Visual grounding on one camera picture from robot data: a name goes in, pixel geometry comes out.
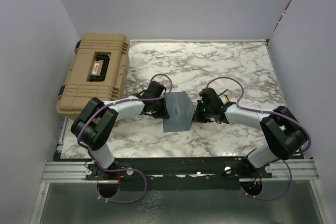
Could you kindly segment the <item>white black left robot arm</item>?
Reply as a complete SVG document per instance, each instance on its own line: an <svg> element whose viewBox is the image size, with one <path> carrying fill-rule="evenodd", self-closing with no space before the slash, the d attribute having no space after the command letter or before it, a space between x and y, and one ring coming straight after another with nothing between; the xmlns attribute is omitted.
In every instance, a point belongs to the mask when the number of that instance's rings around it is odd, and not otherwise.
<svg viewBox="0 0 336 224"><path fill-rule="evenodd" d="M99 164L98 173L104 179L115 175L116 159L109 150L107 140L118 121L137 115L168 119L166 87L151 81L148 88L125 99L101 101L92 98L74 120L70 130L92 159Z"/></svg>

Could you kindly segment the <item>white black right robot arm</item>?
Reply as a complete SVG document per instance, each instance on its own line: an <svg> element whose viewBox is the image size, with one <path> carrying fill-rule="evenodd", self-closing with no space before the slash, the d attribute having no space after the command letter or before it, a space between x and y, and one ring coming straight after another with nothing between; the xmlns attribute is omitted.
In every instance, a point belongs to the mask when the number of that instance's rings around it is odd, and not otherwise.
<svg viewBox="0 0 336 224"><path fill-rule="evenodd" d="M241 171L246 177L254 177L264 165L278 159L288 160L308 141L296 118L285 106L271 112L241 109L235 102L223 102L212 88L203 89L193 116L194 122L240 124L263 132L266 144L252 150L243 159Z"/></svg>

